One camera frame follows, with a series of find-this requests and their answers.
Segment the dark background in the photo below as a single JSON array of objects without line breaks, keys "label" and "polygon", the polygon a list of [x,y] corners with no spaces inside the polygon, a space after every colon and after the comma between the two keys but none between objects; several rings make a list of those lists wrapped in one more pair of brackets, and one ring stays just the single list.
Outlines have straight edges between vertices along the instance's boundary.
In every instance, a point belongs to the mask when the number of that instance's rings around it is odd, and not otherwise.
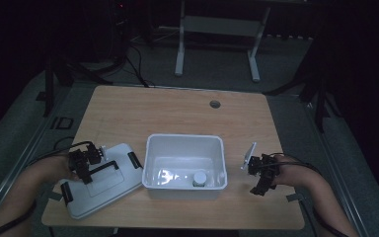
[{"label": "dark background", "polygon": [[[90,2],[0,1],[0,119],[27,83],[43,71],[55,49],[66,50],[80,61],[98,61],[123,52],[121,44],[110,51],[106,43],[90,39],[92,34],[104,36],[111,30],[108,16],[118,17],[118,9],[105,14],[113,1],[99,1],[106,7]],[[153,27],[179,24],[179,2],[133,1],[130,24],[150,39],[148,22]],[[379,1],[350,0],[325,7],[331,2],[272,3],[265,33],[283,39],[315,39],[301,66],[305,71],[318,68],[328,76],[328,91],[335,96],[379,183]],[[240,4],[230,3],[227,12],[248,16],[235,6]],[[220,15],[226,10],[216,9],[208,13]]]}]

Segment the dark floor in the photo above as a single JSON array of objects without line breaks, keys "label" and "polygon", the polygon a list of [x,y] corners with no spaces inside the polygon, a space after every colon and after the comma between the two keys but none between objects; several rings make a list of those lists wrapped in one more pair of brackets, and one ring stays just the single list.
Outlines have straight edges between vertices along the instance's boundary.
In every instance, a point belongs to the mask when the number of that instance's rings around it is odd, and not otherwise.
[{"label": "dark floor", "polygon": [[[142,55],[142,77],[158,87],[252,93],[268,91],[291,80],[311,43],[302,39],[263,39],[257,56],[262,80],[254,83],[251,80],[247,55],[243,50],[188,47],[184,75],[175,77],[177,49],[171,46],[174,45],[174,36],[171,36],[170,40],[160,39],[153,49],[140,44],[140,39],[133,41]],[[138,65],[139,57],[136,50],[131,48],[128,56],[134,65]],[[101,64],[87,66],[101,67]],[[38,92],[43,90],[43,78],[41,73],[31,81],[0,122],[1,188],[5,188],[1,186],[2,182],[8,179],[8,175],[13,173],[12,169],[17,167],[17,164],[51,150],[60,138],[75,135],[87,103],[97,86],[80,76],[71,88],[57,86],[56,106],[48,118],[43,118],[43,102],[36,101]],[[129,64],[125,64],[121,70],[111,75],[106,75],[105,78],[114,81],[117,86],[139,86]],[[302,157],[323,172],[361,236],[379,236],[379,188],[356,141],[345,121],[331,110],[328,110],[329,117],[324,119],[325,133],[320,133],[313,122],[314,105],[306,105],[298,100],[297,95],[301,88],[293,88],[276,97],[267,97],[283,151]],[[51,123],[55,118],[74,119],[72,128],[51,129]],[[50,190],[51,187],[44,187],[42,195],[38,198],[33,236],[49,236],[47,227],[40,223],[40,216]],[[311,223],[307,219],[305,222],[305,228],[300,231],[237,232],[239,236],[313,236]],[[113,234],[112,229],[104,228],[54,227],[53,230],[56,236]],[[124,236],[147,233],[122,231]]]}]

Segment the white plastic bin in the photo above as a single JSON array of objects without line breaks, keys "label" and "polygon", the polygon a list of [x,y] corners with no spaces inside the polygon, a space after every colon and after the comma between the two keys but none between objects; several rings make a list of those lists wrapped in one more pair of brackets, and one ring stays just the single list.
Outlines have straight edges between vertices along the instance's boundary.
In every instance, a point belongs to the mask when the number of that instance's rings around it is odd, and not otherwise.
[{"label": "white plastic bin", "polygon": [[[205,183],[195,184],[194,175],[202,173]],[[222,139],[213,135],[150,135],[142,184],[152,198],[217,198],[227,186]]]}]

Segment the metal stand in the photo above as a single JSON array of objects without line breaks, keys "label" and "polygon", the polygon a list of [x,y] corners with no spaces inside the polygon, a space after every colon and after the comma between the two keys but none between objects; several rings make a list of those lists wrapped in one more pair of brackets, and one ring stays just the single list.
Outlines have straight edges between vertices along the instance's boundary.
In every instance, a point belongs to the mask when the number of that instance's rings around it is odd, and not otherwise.
[{"label": "metal stand", "polygon": [[68,66],[82,73],[91,81],[102,85],[112,85],[113,82],[101,78],[97,73],[82,66],[79,62],[64,54],[52,54],[48,57],[45,65],[45,92],[42,99],[45,101],[44,117],[48,117],[54,104],[54,75],[62,86],[72,86],[74,79],[70,74]]},{"label": "metal stand", "polygon": [[290,88],[305,83],[305,86],[299,95],[300,101],[310,103],[313,97],[317,94],[315,124],[320,132],[324,132],[323,117],[325,114],[326,84],[328,75],[319,71],[311,72],[309,74],[300,74],[299,71],[300,70],[297,70],[292,81],[272,91],[263,92],[263,94],[267,96],[276,96]]},{"label": "metal stand", "polygon": [[265,8],[265,13],[261,21],[244,21],[222,18],[207,18],[198,16],[187,16],[185,11],[186,1],[181,1],[181,21],[180,21],[180,44],[178,48],[177,64],[175,75],[182,76],[185,56],[185,32],[211,33],[231,36],[253,37],[255,43],[252,49],[248,50],[248,60],[251,67],[252,80],[260,81],[260,73],[255,56],[263,37],[266,20],[269,16],[270,7]]}]

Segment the black cable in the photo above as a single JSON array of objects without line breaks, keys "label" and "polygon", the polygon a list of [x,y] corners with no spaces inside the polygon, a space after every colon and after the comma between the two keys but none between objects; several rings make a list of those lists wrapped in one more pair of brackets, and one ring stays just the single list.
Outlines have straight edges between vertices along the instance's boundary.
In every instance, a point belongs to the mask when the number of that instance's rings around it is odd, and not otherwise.
[{"label": "black cable", "polygon": [[138,70],[136,70],[136,68],[134,67],[134,65],[130,61],[128,61],[131,64],[131,66],[133,67],[137,78],[139,78],[141,84],[143,84],[144,87],[149,87],[147,85],[147,83],[150,83],[150,84],[152,84],[153,87],[156,87],[155,83],[153,83],[152,81],[144,80],[143,77],[141,76],[141,59],[142,59],[142,56],[141,56],[140,50],[137,47],[133,46],[133,45],[130,45],[130,47],[133,48],[137,52],[138,57],[139,57],[139,59],[138,59],[138,67],[137,67]]},{"label": "black cable", "polygon": [[264,164],[264,165],[260,165],[258,166],[258,168],[265,168],[265,167],[271,167],[271,166],[281,166],[281,165],[297,165],[297,166],[303,166],[303,167],[306,167],[306,168],[309,168],[309,169],[312,169],[313,171],[315,171],[316,173],[318,173],[319,175],[322,175],[321,172],[314,166],[312,166],[311,164],[309,163],[304,163],[304,162],[276,162],[276,163],[272,163],[272,164]]},{"label": "black cable", "polygon": [[116,59],[114,63],[110,66],[103,67],[100,69],[92,70],[92,72],[97,73],[98,75],[103,76],[105,73],[112,72],[116,70],[117,68],[120,68],[124,65],[125,60]]},{"label": "black cable", "polygon": [[66,136],[66,137],[63,137],[63,138],[57,140],[57,141],[54,143],[54,145],[53,145],[53,150],[57,149],[57,146],[58,146],[58,144],[59,144],[60,142],[66,140],[66,139],[74,139],[74,138],[75,138],[75,137],[73,137],[73,136]]},{"label": "black cable", "polygon": [[37,206],[37,202],[34,200],[32,206],[27,210],[26,213],[24,213],[23,215],[21,215],[17,219],[12,220],[12,221],[0,226],[0,235],[4,232],[8,231],[9,229],[17,226],[18,224],[22,223],[26,219],[28,219],[33,214],[34,210],[36,209],[36,206]]},{"label": "black cable", "polygon": [[101,78],[99,75],[90,71],[88,68],[84,67],[79,62],[76,62],[73,59],[69,58],[67,55],[59,53],[58,56],[60,56],[61,59],[63,59],[67,64],[69,64],[72,67],[72,69],[84,74],[90,80],[97,82],[99,84],[102,84],[102,85],[112,85],[113,84],[113,82],[107,81],[107,80]]},{"label": "black cable", "polygon": [[31,165],[35,164],[35,162],[37,162],[39,160],[45,159],[47,157],[50,157],[50,156],[53,156],[53,155],[56,155],[56,154],[60,154],[61,152],[69,150],[69,149],[71,149],[73,147],[80,146],[80,145],[85,145],[85,144],[92,145],[94,143],[92,143],[91,141],[82,141],[82,142],[79,142],[79,143],[76,143],[76,144],[73,144],[73,145],[61,148],[61,149],[52,150],[50,152],[47,152],[45,154],[40,155],[38,158],[36,158],[34,160],[32,160],[31,162],[29,162],[29,164],[27,164],[27,166],[31,166]]},{"label": "black cable", "polygon": [[290,155],[290,154],[287,154],[287,153],[283,153],[283,152],[276,152],[276,153],[272,153],[272,154],[269,154],[269,155],[270,156],[273,156],[273,155],[289,156],[289,157],[293,158],[294,160],[298,160],[300,162],[306,163],[306,162],[302,161],[300,158],[298,158],[296,156],[293,156],[293,155]]},{"label": "black cable", "polygon": [[139,74],[138,70],[136,69],[136,67],[134,66],[134,64],[131,62],[131,60],[127,57],[126,58],[128,63],[131,65],[131,67],[133,68],[134,72],[135,72],[135,75],[137,76],[137,79],[140,81],[140,83],[148,88],[149,86],[147,85],[146,81],[141,77],[141,75]]},{"label": "black cable", "polygon": [[347,235],[343,234],[342,232],[338,231],[336,228],[332,227],[330,224],[326,223],[326,221],[322,218],[322,216],[319,215],[319,213],[316,211],[316,209],[313,207],[313,214],[315,215],[316,220],[322,227],[327,229],[329,232],[331,232],[333,235],[337,237],[347,237]]},{"label": "black cable", "polygon": [[310,225],[312,226],[313,234],[318,237],[318,232],[316,231],[315,225],[313,224],[312,217],[310,216],[309,210],[307,209],[306,205],[304,204],[303,200],[298,200],[300,203],[301,207],[303,207],[304,212],[306,212],[307,219],[310,222]]}]

